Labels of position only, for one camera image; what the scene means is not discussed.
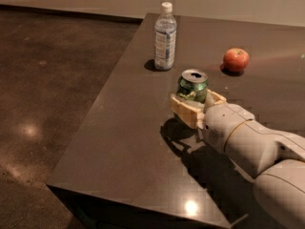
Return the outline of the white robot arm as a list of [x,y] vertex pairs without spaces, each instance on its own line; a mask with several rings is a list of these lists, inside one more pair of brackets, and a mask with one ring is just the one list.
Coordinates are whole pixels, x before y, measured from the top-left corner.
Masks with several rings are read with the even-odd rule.
[[305,138],[269,129],[209,91],[203,103],[171,96],[173,112],[254,180],[254,197],[287,229],[305,229]]

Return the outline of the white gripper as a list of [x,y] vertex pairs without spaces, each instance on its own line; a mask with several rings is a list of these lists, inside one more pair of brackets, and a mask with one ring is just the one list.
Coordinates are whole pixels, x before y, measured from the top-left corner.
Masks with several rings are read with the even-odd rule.
[[254,120],[254,115],[211,90],[207,91],[205,105],[171,95],[171,107],[179,119],[191,129],[202,129],[204,142],[220,154],[225,151],[229,136],[243,123]]

